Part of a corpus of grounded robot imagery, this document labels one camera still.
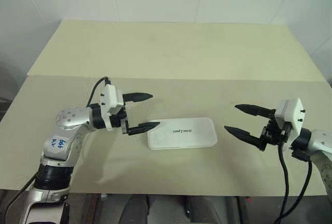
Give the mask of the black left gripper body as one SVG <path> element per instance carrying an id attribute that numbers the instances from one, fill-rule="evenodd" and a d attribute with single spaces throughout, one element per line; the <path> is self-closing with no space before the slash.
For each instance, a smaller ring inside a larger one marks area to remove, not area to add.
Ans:
<path id="1" fill-rule="evenodd" d="M 125 107 L 121 108 L 117 114 L 110 116 L 110 123 L 113 128 L 121 128 L 122 134 L 129 134 L 129 123 Z"/>

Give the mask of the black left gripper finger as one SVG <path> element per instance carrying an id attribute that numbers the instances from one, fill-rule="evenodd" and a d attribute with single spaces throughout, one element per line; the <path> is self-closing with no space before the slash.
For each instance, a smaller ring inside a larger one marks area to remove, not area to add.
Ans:
<path id="1" fill-rule="evenodd" d="M 127 134 L 128 135 L 137 135 L 141 133 L 145 133 L 156 126 L 158 126 L 160 122 L 145 122 L 145 123 L 140 123 L 136 127 L 128 127 L 127 128 Z"/>
<path id="2" fill-rule="evenodd" d="M 122 95 L 124 102 L 142 102 L 152 97 L 153 95 L 142 92 L 126 93 Z"/>

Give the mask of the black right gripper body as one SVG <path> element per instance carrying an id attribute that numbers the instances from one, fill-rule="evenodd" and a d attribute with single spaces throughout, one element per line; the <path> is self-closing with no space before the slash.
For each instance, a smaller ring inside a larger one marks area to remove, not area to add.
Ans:
<path id="1" fill-rule="evenodd" d="M 263 117 L 269 119 L 268 124 L 263 128 L 260 136 L 265 146 L 267 144 L 279 145 L 280 143 L 286 143 L 291 132 L 291 123 L 284 122 L 281 124 L 281 127 L 279 127 L 274 114 L 275 109 L 264 110 L 262 114 Z"/>

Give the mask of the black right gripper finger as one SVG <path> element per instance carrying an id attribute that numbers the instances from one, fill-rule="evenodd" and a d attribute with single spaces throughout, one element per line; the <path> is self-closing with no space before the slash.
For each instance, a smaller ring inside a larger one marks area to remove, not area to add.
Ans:
<path id="1" fill-rule="evenodd" d="M 245 143 L 251 144 L 261 151 L 264 151 L 266 149 L 266 143 L 264 141 L 262 141 L 260 138 L 250 135 L 250 133 L 245 130 L 226 125 L 224 126 L 224 129 L 237 139 Z"/>
<path id="2" fill-rule="evenodd" d="M 267 109 L 251 104 L 238 104 L 235 105 L 235 108 L 252 116 L 273 117 L 275 113 L 275 109 Z"/>

